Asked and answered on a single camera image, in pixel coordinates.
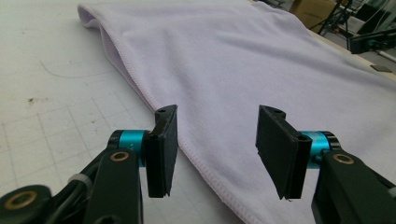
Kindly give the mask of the lilac printed towel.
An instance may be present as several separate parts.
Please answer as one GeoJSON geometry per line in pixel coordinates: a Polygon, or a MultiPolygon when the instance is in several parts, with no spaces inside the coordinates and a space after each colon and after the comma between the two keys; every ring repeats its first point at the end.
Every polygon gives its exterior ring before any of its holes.
{"type": "Polygon", "coordinates": [[[255,147],[258,110],[299,130],[334,133],[347,152],[396,182],[396,82],[315,39],[264,3],[82,4],[108,60],[152,109],[177,105],[178,142],[246,224],[314,224],[316,175],[278,198],[255,147]]]}

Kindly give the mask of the black metal frame strut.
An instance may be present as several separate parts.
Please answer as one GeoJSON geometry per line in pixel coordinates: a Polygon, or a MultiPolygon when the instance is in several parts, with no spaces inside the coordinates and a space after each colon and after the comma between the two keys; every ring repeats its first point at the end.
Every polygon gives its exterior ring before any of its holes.
{"type": "Polygon", "coordinates": [[[349,38],[351,34],[348,30],[347,20],[351,16],[351,5],[353,0],[333,0],[335,6],[330,14],[314,25],[309,27],[310,31],[325,36],[327,33],[333,33],[342,36],[346,40],[346,48],[349,49],[349,38]]]}

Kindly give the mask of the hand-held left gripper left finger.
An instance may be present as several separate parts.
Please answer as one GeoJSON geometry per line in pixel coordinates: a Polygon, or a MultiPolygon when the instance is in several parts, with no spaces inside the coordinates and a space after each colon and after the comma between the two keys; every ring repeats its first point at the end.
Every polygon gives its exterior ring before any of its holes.
{"type": "Polygon", "coordinates": [[[145,139],[148,196],[170,195],[177,159],[177,106],[168,105],[155,112],[155,127],[145,139]]]}

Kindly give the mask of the white grid mat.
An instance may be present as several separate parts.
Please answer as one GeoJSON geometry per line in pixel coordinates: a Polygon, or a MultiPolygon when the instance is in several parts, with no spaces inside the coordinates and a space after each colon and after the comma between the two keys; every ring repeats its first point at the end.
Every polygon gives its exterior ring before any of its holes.
{"type": "Polygon", "coordinates": [[[0,197],[33,184],[59,192],[116,130],[150,130],[152,112],[107,60],[78,5],[0,0],[0,197]]]}

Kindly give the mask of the brown cardboard box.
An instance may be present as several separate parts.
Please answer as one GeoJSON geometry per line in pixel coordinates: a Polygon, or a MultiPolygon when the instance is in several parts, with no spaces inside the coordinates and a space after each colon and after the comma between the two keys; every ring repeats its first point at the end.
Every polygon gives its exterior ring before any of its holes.
{"type": "Polygon", "coordinates": [[[334,0],[294,0],[290,13],[295,15],[307,29],[317,33],[335,6],[334,0]]]}

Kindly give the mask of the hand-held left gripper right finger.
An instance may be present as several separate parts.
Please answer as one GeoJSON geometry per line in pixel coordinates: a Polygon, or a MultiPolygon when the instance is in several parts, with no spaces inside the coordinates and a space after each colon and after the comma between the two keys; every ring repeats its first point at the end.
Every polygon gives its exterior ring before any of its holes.
{"type": "Polygon", "coordinates": [[[295,130],[280,109],[260,105],[256,148],[280,199],[300,199],[312,139],[295,130]]]}

